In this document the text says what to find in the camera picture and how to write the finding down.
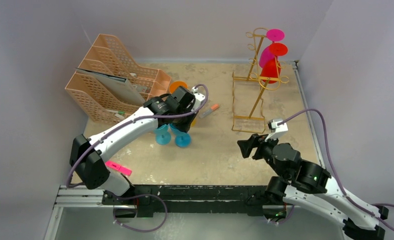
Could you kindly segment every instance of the white wall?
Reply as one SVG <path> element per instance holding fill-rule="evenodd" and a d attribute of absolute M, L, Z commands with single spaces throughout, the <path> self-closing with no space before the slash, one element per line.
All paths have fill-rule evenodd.
<path fill-rule="evenodd" d="M 394 0 L 334 0 L 299 71 L 344 185 L 367 202 L 394 203 Z"/>
<path fill-rule="evenodd" d="M 93 41 L 118 36 L 138 60 L 248 61 L 255 28 L 280 28 L 298 60 L 332 0 L 72 0 Z"/>
<path fill-rule="evenodd" d="M 40 240 L 86 116 L 63 89 L 89 48 L 67 1 L 0 0 L 0 240 Z"/>

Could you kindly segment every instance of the pink eraser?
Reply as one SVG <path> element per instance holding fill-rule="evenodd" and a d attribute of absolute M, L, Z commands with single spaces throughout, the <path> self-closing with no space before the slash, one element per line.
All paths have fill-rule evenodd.
<path fill-rule="evenodd" d="M 128 169 L 128 168 L 125 168 L 124 166 L 122 166 L 122 165 L 120 165 L 120 164 L 117 164 L 117 163 L 115 163 L 115 162 L 107 161 L 107 162 L 105 163 L 105 165 L 106 165 L 107 167 L 109 167 L 109 168 L 112 168 L 112 169 L 114 169 L 114 170 L 117 170 L 117 171 L 119 171 L 119 172 L 125 174 L 125 175 L 128 176 L 128 177 L 131 176 L 131 174 L 132 174 L 132 170 L 130 170 L 130 169 Z"/>

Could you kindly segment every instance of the tabletop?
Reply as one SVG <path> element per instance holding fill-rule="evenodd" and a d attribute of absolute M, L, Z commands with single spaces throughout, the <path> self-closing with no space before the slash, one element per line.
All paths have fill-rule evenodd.
<path fill-rule="evenodd" d="M 174 135 L 167 145 L 159 145 L 155 134 L 140 136 L 117 154 L 111 161 L 132 170 L 130 180 L 134 184 L 165 185 L 267 185 L 274 171 L 264 160 L 242 158 L 238 140 L 246 140 L 251 133 L 232 131 L 232 73 L 246 77 L 250 64 L 221 63 L 146 63 L 146 67 L 162 69 L 172 81 L 184 81 L 189 87 L 205 84 L 209 100 L 200 111 L 214 104 L 219 108 L 203 119 L 197 117 L 189 134 L 192 143 L 186 148 L 176 146 Z M 287 118 L 304 109 L 297 78 L 292 66 L 286 65 L 281 75 L 289 77 L 287 84 L 274 91 L 263 93 L 263 108 L 266 120 Z M 235 83 L 235 112 L 248 115 L 254 105 L 260 86 L 257 82 Z M 255 111 L 259 117 L 260 110 Z M 88 120 L 84 135 L 103 132 L 110 125 Z M 302 114 L 288 122 L 289 131 L 280 138 L 280 143 L 290 143 L 301 152 L 303 159 L 318 163 L 313 136 L 307 116 Z M 75 175 L 73 183 L 80 179 Z"/>

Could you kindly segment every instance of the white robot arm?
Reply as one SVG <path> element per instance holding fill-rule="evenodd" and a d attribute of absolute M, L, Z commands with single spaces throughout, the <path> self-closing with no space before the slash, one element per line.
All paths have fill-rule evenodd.
<path fill-rule="evenodd" d="M 358 239 L 383 240 L 385 230 L 377 218 L 386 219 L 388 209 L 368 204 L 348 190 L 346 196 L 336 179 L 324 168 L 301 158 L 300 152 L 289 143 L 279 143 L 288 127 L 282 119 L 268 122 L 270 133 L 253 134 L 248 140 L 238 141 L 244 158 L 257 148 L 255 160 L 264 159 L 278 176 L 272 177 L 267 187 L 270 201 L 301 206 L 343 228 L 347 236 Z M 373 212 L 371 216 L 352 204 L 347 197 Z"/>
<path fill-rule="evenodd" d="M 181 86 L 172 94 L 149 99 L 135 113 L 106 131 L 89 138 L 77 136 L 70 154 L 72 169 L 88 189 L 102 188 L 117 196 L 124 195 L 132 187 L 131 182 L 126 176 L 107 169 L 104 163 L 130 142 L 164 124 L 172 123 L 178 130 L 188 132 L 206 101 L 206 96 L 196 87 L 189 91 Z"/>

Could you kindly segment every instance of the purple cable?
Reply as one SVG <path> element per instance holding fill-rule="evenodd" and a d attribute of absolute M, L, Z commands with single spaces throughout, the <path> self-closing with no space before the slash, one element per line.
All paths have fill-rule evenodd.
<path fill-rule="evenodd" d="M 209 90 L 207 89 L 207 86 L 205 86 L 204 84 L 197 84 L 197 85 L 194 86 L 194 87 L 195 87 L 195 88 L 203 87 L 204 90 L 205 90 L 205 92 L 206 92 L 206 98 L 205 98 L 204 101 L 201 103 L 201 105 L 200 105 L 197 109 L 195 109 L 194 111 L 191 111 L 191 112 L 188 112 L 188 113 L 185 113 L 185 114 L 178 114 L 178 115 L 165 115 L 165 116 L 163 116 L 163 115 L 148 115 L 148 116 L 139 116 L 139 117 L 135 118 L 134 120 L 127 121 L 127 122 L 125 122 L 125 123 L 123 123 L 123 124 L 117 126 L 117 127 L 114 128 L 113 130 L 109 131 L 108 133 L 106 133 L 104 136 L 101 137 L 101 140 L 104 140 L 104 139 L 108 138 L 110 135 L 112 135 L 113 133 L 119 131 L 121 128 L 124 128 L 125 126 L 127 126 L 127 125 L 129 125 L 129 124 L 131 124 L 131 123 L 133 123 L 133 122 L 135 122 L 135 121 L 138 121 L 138 120 L 142 120 L 142 119 L 163 119 L 163 118 L 165 118 L 165 119 L 183 118 L 183 117 L 186 117 L 186 116 L 189 116 L 189 115 L 192 115 L 192 114 L 198 112 L 198 111 L 206 104 L 206 102 L 208 101 L 208 99 L 209 99 Z M 83 185 L 83 182 L 76 183 L 76 184 L 71 184 L 71 180 L 72 180 L 73 173 L 75 172 L 75 169 L 76 169 L 77 166 L 80 164 L 80 162 L 83 160 L 83 158 L 84 158 L 86 155 L 88 155 L 88 153 L 89 153 L 92 149 L 94 149 L 98 144 L 100 144 L 100 141 L 96 141 L 94 144 L 92 144 L 87 150 L 85 150 L 85 152 L 78 158 L 78 160 L 77 160 L 77 161 L 75 162 L 75 164 L 72 166 L 72 168 L 70 169 L 69 174 L 68 174 L 68 176 L 67 176 L 67 180 L 66 180 L 66 182 L 65 182 L 65 185 L 66 185 L 67 188 L 74 188 L 74 187 L 76 187 L 76 186 Z M 124 225 L 124 224 L 121 224 L 121 223 L 120 223 L 119 221 L 117 221 L 117 220 L 115 220 L 115 221 L 116 221 L 119 225 L 121 225 L 122 227 L 126 227 L 126 228 L 128 228 L 128 229 L 131 229 L 131 230 L 133 230 L 133 231 L 137 231 L 137 232 L 140 232 L 140 233 L 144 233 L 144 232 L 145 232 L 145 233 L 148 233 L 148 232 L 152 232 L 152 231 L 155 231 L 155 230 L 161 228 L 161 226 L 163 226 L 163 224 L 166 222 L 167 215 L 168 215 L 166 203 L 165 203 L 160 197 L 158 197 L 158 196 L 156 196 L 156 195 L 152 195 L 152 194 L 142 194 L 142 195 L 137 195 L 137 196 L 133 196 L 133 197 L 126 197 L 126 198 L 124 198 L 124 197 L 119 197 L 119 196 L 116 196 L 116 197 L 117 197 L 118 199 L 120 199 L 120 200 L 129 200 L 129 199 L 139 198 L 139 197 L 142 197 L 142 196 L 152 196 L 152 197 L 157 198 L 158 200 L 160 200 L 161 203 L 163 204 L 166 214 L 165 214 L 165 216 L 164 216 L 164 220 L 162 221 L 162 223 L 161 223 L 159 226 L 157 226 L 157 227 L 155 227 L 155 228 L 153 228 L 153 229 L 149 229 L 149 230 L 141 230 L 141 229 L 137 229 L 137 228 L 133 228 L 133 227 L 130 227 L 130 226 L 126 226 L 126 225 Z"/>
<path fill-rule="evenodd" d="M 291 218 L 292 213 L 294 212 L 294 208 L 295 208 L 295 205 L 292 205 L 290 213 L 285 217 L 285 219 L 283 221 L 280 221 L 278 224 L 284 224 L 286 221 L 288 221 Z"/>
<path fill-rule="evenodd" d="M 372 205 L 373 206 L 389 206 L 389 207 L 394 208 L 394 204 L 392 204 L 392 203 L 374 203 Z"/>
<path fill-rule="evenodd" d="M 119 226 L 121 226 L 121 227 L 125 227 L 125 228 L 127 228 L 127 229 L 130 229 L 130 230 L 133 230 L 133 231 L 136 231 L 136 232 L 139 232 L 139 233 L 144 233 L 144 232 L 145 232 L 145 233 L 149 233 L 149 232 L 153 232 L 153 231 L 156 231 L 157 229 L 161 228 L 161 226 L 163 226 L 163 224 L 166 222 L 167 214 L 168 214 L 168 213 L 167 213 L 167 206 L 166 206 L 166 203 L 165 203 L 160 197 L 158 197 L 158 196 L 156 196 L 156 195 L 153 195 L 153 194 L 141 194 L 141 195 L 126 197 L 126 198 L 124 198 L 124 197 L 118 197 L 118 196 L 117 196 L 116 198 L 117 198 L 118 200 L 131 200 L 131 199 L 137 199 L 137 198 L 144 197 L 144 196 L 145 196 L 145 197 L 146 197 L 146 196 L 149 196 L 149 197 L 156 198 L 156 199 L 158 199 L 158 200 L 163 204 L 165 215 L 164 215 L 163 221 L 160 223 L 160 225 L 158 225 L 158 226 L 155 227 L 155 228 L 148 229 L 148 230 L 137 229 L 137 228 L 134 228 L 134 227 L 125 225 L 125 224 L 119 222 L 119 221 L 116 219 L 116 214 L 115 214 L 116 208 L 113 209 L 113 218 L 114 218 L 114 222 L 117 223 L 117 224 L 118 224 Z"/>
<path fill-rule="evenodd" d="M 328 134 L 327 134 L 327 131 L 326 131 L 325 118 L 323 117 L 323 115 L 320 113 L 319 110 L 314 109 L 314 108 L 309 108 L 309 109 L 301 110 L 301 111 L 299 111 L 298 113 L 296 113 L 296 114 L 290 116 L 289 118 L 283 120 L 281 123 L 279 123 L 279 125 L 282 125 L 282 124 L 288 122 L 289 120 L 295 118 L 296 116 L 298 116 L 298 115 L 300 115 L 300 114 L 303 114 L 303 113 L 305 113 L 305 112 L 308 112 L 308 111 L 317 112 L 317 114 L 320 116 L 320 119 L 322 120 L 323 134 L 324 134 L 324 136 L 325 136 L 325 147 L 326 147 L 326 155 L 328 156 L 328 162 L 329 162 L 329 165 L 331 165 L 331 170 L 332 170 L 332 172 L 334 173 L 334 176 L 335 176 L 335 179 L 337 180 L 338 186 L 340 187 L 341 191 L 343 192 L 345 198 L 348 199 L 348 201 L 351 202 L 354 206 L 356 206 L 357 208 L 361 209 L 362 211 L 364 211 L 364 212 L 370 214 L 371 216 L 375 217 L 375 218 L 378 219 L 381 223 L 383 223 L 385 226 L 387 226 L 389 229 L 391 229 L 391 230 L 394 231 L 394 227 L 390 226 L 388 223 L 386 223 L 386 222 L 385 222 L 384 220 L 382 220 L 380 217 L 375 216 L 375 214 L 374 214 L 373 212 L 371 212 L 371 211 L 367 210 L 366 208 L 360 206 L 359 204 L 357 204 L 356 202 L 354 202 L 349 196 L 347 196 L 347 192 L 345 191 L 345 188 L 344 188 L 344 186 L 343 186 L 343 184 L 342 184 L 340 178 L 338 177 L 338 174 L 337 174 L 337 171 L 336 171 L 336 169 L 335 169 L 335 166 L 334 166 L 334 164 L 332 163 L 331 154 L 330 154 L 330 152 L 329 152 Z"/>

